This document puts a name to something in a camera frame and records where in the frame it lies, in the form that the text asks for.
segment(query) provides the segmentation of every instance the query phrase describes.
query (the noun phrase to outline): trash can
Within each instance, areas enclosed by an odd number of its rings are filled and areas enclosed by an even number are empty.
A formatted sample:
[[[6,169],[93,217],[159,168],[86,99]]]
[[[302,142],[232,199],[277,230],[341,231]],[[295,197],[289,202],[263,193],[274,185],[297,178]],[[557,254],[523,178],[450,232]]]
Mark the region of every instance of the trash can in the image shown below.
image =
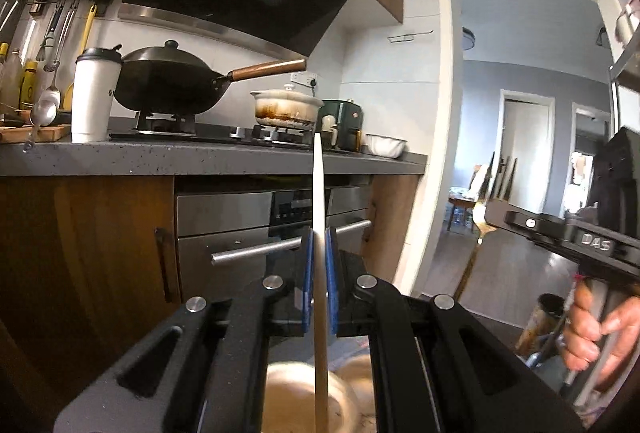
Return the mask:
[[[539,352],[542,347],[539,338],[553,332],[563,313],[564,298],[556,294],[541,294],[526,328],[516,343],[515,352],[525,358]]]

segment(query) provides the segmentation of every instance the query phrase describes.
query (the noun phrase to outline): countertop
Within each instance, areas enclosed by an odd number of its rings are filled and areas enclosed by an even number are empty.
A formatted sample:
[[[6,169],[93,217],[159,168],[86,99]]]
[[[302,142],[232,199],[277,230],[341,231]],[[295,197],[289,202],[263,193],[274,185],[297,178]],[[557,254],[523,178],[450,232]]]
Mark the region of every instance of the countertop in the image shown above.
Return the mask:
[[[312,153],[193,142],[37,143],[0,145],[0,176],[50,175],[310,175]],[[367,154],[324,153],[326,174],[422,175],[425,155],[385,159]]]

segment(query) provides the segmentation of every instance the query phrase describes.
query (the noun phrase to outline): black wok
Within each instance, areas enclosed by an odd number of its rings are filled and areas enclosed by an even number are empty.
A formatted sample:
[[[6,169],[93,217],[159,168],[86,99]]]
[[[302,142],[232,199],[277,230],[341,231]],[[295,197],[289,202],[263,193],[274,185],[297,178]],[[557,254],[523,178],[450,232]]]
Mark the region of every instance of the black wok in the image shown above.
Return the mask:
[[[145,113],[195,115],[207,111],[236,80],[306,70],[306,60],[272,61],[220,74],[178,43],[135,50],[123,58],[114,97],[125,108]]]

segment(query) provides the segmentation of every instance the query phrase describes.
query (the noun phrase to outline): hand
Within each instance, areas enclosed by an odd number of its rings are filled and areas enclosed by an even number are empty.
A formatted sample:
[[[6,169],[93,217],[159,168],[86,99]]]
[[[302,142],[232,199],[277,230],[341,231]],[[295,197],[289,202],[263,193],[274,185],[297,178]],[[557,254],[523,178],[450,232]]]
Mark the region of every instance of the hand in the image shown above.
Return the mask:
[[[640,335],[640,298],[631,297],[598,323],[590,314],[593,302],[591,291],[580,281],[575,289],[574,304],[569,309],[569,322],[564,327],[566,347],[561,355],[569,369],[582,371],[600,354],[595,341],[612,332],[620,331],[618,340],[606,360],[596,383],[600,390],[606,389],[617,378],[617,371],[625,365],[623,361],[633,351]]]

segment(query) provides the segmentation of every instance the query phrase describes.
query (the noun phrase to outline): wall switch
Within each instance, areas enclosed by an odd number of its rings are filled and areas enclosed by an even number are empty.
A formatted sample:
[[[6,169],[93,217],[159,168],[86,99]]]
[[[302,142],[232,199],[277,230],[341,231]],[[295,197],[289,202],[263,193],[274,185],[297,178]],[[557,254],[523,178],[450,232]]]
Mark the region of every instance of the wall switch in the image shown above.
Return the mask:
[[[313,74],[311,72],[296,72],[294,74],[291,74],[289,79],[291,82],[302,84],[303,86],[308,86],[309,88],[313,88],[318,84],[318,74]]]

